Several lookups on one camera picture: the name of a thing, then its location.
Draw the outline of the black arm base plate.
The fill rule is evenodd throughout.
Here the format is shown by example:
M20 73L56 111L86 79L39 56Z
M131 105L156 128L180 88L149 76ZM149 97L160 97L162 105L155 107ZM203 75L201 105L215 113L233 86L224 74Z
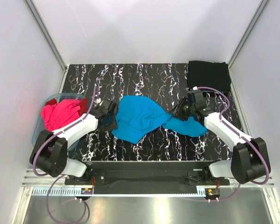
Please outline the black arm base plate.
M211 161L93 161L83 177L66 177L66 185L96 186L115 181L179 182L189 185L228 186L224 177L211 177L207 171Z

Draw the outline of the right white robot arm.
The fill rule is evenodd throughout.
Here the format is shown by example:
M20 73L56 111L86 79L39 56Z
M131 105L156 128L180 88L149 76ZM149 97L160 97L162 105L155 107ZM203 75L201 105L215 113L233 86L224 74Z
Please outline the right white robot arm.
M240 184L252 182L264 185L268 182L271 168L266 143L262 138L243 133L226 120L216 107L204 101L190 104L183 97L170 113L182 121L193 118L217 135L232 151L231 160L216 161L208 166L209 176L232 178Z

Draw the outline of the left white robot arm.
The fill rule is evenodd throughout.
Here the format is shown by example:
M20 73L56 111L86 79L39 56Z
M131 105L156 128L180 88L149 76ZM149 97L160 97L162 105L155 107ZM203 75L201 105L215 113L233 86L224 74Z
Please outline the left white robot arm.
M70 159L68 149L80 138L98 128L104 131L117 129L115 116L118 110L117 103L103 100L65 127L52 132L41 131L29 158L35 175L69 175L84 178L88 166L81 161Z

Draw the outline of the blue t shirt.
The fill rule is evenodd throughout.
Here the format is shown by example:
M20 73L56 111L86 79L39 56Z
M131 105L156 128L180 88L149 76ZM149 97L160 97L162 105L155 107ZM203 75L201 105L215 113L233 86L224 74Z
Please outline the blue t shirt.
M189 137L202 136L207 132L207 128L193 117L186 121L175 118L145 96L124 96L115 118L118 127L112 130L112 134L133 144L160 126Z

